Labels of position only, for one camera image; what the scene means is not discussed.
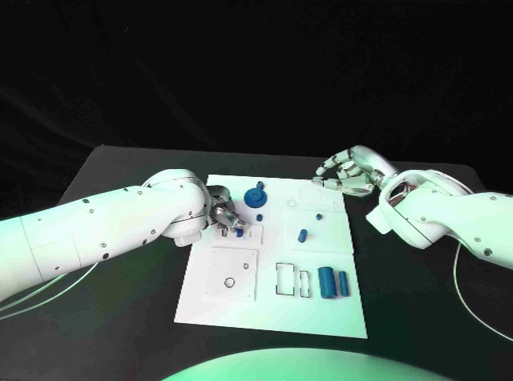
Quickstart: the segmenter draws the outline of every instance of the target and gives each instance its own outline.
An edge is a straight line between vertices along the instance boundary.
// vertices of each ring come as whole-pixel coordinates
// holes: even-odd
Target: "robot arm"
[[[200,240],[216,222],[246,229],[225,187],[186,170],[161,171],[127,187],[0,221],[0,301],[56,276],[151,243]]]
[[[336,164],[340,181],[324,180],[321,175]],[[450,235],[481,260],[513,269],[513,196],[473,194],[460,181],[438,171],[399,173],[363,146],[340,152],[316,174],[316,186],[357,197],[379,187],[379,205],[367,221],[382,234],[393,230],[416,248],[427,248]]]

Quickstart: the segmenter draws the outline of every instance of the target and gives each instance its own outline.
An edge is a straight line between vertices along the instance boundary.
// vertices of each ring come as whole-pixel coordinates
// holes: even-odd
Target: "black table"
[[[190,169],[203,182],[209,174],[308,179],[321,162],[310,157],[101,146],[61,203],[140,185],[166,168]],[[402,170],[438,169],[483,191],[477,173],[464,165],[395,164]],[[160,237],[101,263],[49,304],[0,321],[0,378],[161,380],[236,352],[308,347],[382,356],[452,379],[513,379],[513,343],[478,324],[454,292],[455,241],[445,237],[424,251],[412,248],[395,233],[383,236],[365,219],[376,194],[344,197],[344,202],[367,340],[174,323],[190,247],[177,248]],[[26,305],[55,295],[85,271],[71,273]],[[513,271],[480,261],[464,249],[460,288],[478,316],[513,336]]]

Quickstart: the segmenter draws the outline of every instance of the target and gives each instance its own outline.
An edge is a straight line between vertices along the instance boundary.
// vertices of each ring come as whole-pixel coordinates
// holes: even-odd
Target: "blue object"
[[[346,271],[339,272],[340,295],[349,296],[349,280],[346,279]]]
[[[334,299],[337,297],[337,286],[334,284],[333,267],[320,267],[317,269],[320,277],[320,291],[324,299]]]
[[[308,230],[303,229],[298,234],[298,242],[304,243],[305,241],[305,236],[308,235]]]
[[[257,183],[257,187],[251,188],[245,192],[244,200],[245,200],[245,203],[248,204],[248,207],[259,208],[265,204],[267,196],[265,196],[264,189],[265,189],[265,185],[259,181]]]

